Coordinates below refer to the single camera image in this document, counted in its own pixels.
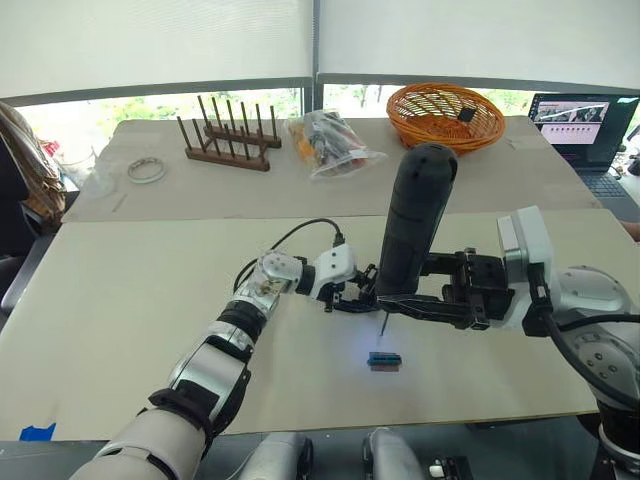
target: chair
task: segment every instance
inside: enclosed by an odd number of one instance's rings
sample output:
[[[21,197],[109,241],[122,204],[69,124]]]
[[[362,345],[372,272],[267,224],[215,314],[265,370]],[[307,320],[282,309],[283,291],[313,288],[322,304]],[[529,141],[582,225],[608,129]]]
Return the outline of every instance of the chair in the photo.
[[[25,179],[0,136],[0,330],[53,238],[39,235],[38,215],[21,203],[28,196]]]

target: orange wicker basket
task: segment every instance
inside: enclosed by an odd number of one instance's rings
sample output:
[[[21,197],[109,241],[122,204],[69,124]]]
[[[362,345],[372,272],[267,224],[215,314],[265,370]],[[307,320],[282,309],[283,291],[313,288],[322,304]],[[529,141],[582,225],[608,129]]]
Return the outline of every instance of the orange wicker basket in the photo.
[[[504,116],[493,103],[472,90],[445,83],[398,90],[387,102],[387,114],[407,147],[437,142],[464,155],[491,145],[504,133]]]

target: cable connector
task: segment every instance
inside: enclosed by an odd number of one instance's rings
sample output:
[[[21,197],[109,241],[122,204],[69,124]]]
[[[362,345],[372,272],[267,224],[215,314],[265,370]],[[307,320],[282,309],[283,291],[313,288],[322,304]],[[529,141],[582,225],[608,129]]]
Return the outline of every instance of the cable connector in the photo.
[[[335,237],[333,237],[333,246],[338,247],[345,243],[344,235],[341,231],[337,231]]]
[[[527,267],[529,279],[529,294],[534,311],[540,316],[543,313],[552,313],[553,304],[549,285],[544,279],[544,263],[530,263]]]

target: white table surface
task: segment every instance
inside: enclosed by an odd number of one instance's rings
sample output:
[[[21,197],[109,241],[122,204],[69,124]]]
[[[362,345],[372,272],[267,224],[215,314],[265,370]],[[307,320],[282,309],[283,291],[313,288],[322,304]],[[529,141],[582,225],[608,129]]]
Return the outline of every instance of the white table surface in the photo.
[[[433,251],[498,255],[498,214],[446,215]],[[589,264],[638,301],[639,251],[604,209],[544,213],[558,267]],[[384,217],[339,222],[361,267],[377,263]],[[0,334],[0,439],[57,422],[54,440],[106,439],[165,386],[183,352],[230,298],[238,269],[297,221],[65,224]],[[332,231],[315,225],[285,251],[314,257]],[[421,291],[436,293],[431,279]],[[591,411],[586,384],[548,339],[457,331],[393,315],[325,314],[287,296],[250,363],[229,433],[513,419]],[[369,351],[403,357],[370,372]]]
[[[81,192],[64,221],[386,215],[406,149],[386,118],[349,124],[389,159],[349,178],[312,181],[282,125],[283,148],[269,150],[271,171],[262,173],[187,159],[175,121],[122,122],[98,161],[112,172],[113,191],[101,198]],[[193,127],[188,131],[195,144]],[[126,169],[145,156],[162,159],[168,172],[156,183],[133,184]],[[447,212],[509,211],[531,204],[601,206],[527,117],[507,117],[497,143],[460,159]]]

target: laptop screen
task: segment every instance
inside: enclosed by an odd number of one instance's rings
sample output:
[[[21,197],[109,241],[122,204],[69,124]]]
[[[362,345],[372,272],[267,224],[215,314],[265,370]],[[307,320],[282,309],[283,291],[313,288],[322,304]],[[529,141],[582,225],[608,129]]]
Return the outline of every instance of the laptop screen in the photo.
[[[529,118],[576,170],[606,172],[637,105],[622,95],[536,94]]]

